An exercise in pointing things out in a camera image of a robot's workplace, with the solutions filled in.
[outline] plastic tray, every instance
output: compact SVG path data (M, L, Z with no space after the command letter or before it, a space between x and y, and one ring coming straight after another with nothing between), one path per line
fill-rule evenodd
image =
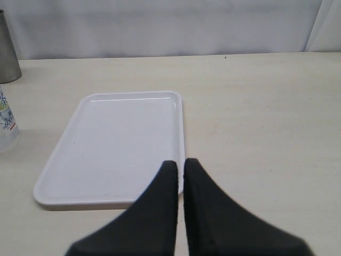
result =
M164 160L177 163L181 193L185 149L178 93L90 95L78 105L34 197L48 206L132 203Z

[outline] table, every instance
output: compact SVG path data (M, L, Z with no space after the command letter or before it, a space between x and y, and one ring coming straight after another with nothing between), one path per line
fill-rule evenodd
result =
M317 255L341 252L341 53L20 61L2 85L21 137L0 154L3 255L63 255L123 210L47 211L32 190L86 95L174 90L187 157ZM175 255L188 255L180 198Z

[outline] plastic bottle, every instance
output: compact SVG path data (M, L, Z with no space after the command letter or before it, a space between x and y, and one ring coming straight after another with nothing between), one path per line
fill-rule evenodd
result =
M12 146L19 133L12 110L0 87L0 152Z

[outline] gray metal container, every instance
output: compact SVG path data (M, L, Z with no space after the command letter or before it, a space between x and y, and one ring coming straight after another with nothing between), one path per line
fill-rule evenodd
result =
M20 77L21 69L5 20L5 12L0 9L0 84L17 80Z

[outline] bottle label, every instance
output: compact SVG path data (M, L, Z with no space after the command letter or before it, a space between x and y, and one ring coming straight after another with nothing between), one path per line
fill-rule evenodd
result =
M4 92L0 88L0 134L10 134L15 128L15 119Z

